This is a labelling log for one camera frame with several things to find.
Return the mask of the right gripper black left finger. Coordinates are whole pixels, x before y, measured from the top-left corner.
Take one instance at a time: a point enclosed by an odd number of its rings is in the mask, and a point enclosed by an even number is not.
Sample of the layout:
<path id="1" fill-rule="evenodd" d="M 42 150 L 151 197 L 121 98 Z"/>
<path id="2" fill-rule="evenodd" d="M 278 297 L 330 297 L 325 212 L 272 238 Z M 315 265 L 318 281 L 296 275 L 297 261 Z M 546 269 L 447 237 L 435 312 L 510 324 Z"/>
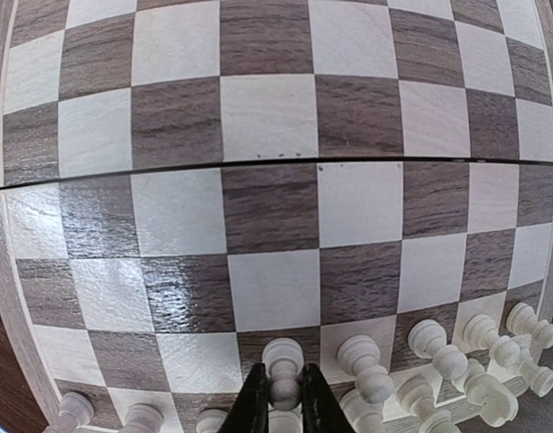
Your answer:
<path id="1" fill-rule="evenodd" d="M 268 433 L 270 385 L 264 363 L 253 365 L 218 433 Z"/>

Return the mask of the light pawn mid board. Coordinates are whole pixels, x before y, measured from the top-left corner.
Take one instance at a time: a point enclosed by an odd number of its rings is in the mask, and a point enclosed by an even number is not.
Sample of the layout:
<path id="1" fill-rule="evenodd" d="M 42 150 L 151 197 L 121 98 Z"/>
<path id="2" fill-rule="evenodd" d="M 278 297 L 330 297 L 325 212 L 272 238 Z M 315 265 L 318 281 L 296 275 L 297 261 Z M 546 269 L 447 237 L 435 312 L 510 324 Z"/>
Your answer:
<path id="1" fill-rule="evenodd" d="M 520 350 L 513 370 L 540 398 L 545 397 L 553 389 L 553 370 L 537 365 L 528 347 L 523 347 Z"/>

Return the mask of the light chess king piece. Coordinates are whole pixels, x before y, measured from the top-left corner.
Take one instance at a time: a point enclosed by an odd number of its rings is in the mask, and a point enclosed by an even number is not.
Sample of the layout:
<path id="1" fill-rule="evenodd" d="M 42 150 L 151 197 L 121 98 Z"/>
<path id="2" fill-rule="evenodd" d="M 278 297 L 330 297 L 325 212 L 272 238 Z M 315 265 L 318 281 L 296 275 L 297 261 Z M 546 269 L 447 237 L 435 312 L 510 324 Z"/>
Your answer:
<path id="1" fill-rule="evenodd" d="M 422 375 L 406 381 L 396 392 L 396 399 L 403 410 L 419 419 L 420 433 L 461 432 L 448 410 L 436 408 L 433 388 Z"/>

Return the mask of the light chess queen piece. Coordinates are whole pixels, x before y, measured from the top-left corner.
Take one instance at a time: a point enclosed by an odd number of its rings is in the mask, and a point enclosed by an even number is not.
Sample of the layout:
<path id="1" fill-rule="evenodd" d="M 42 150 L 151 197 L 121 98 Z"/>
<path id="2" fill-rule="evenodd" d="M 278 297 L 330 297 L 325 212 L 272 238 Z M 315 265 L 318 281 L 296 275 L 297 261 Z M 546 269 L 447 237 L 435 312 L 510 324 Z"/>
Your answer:
<path id="1" fill-rule="evenodd" d="M 224 410 L 210 409 L 203 410 L 197 420 L 197 433 L 217 433 L 227 418 Z"/>

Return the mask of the light chess pawn piece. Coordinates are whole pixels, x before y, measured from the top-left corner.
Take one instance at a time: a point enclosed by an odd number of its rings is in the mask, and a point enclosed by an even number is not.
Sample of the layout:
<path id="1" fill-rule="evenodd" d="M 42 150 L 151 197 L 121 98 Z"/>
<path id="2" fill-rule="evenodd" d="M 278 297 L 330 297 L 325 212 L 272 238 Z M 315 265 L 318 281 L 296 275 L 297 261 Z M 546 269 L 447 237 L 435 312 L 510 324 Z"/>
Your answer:
<path id="1" fill-rule="evenodd" d="M 553 324 L 546 319 L 539 319 L 533 307 L 524 302 L 519 302 L 512 308 L 506 327 L 514 335 L 531 335 L 543 349 L 553 346 Z"/>

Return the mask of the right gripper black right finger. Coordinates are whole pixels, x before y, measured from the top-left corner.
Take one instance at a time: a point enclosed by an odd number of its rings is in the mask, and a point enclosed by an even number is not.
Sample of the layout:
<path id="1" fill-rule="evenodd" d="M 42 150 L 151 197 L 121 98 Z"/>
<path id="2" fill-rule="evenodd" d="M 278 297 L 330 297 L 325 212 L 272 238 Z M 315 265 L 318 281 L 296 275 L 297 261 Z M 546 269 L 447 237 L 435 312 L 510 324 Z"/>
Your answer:
<path id="1" fill-rule="evenodd" d="M 317 364 L 306 364 L 301 372 L 303 431 L 309 433 L 353 433 Z"/>

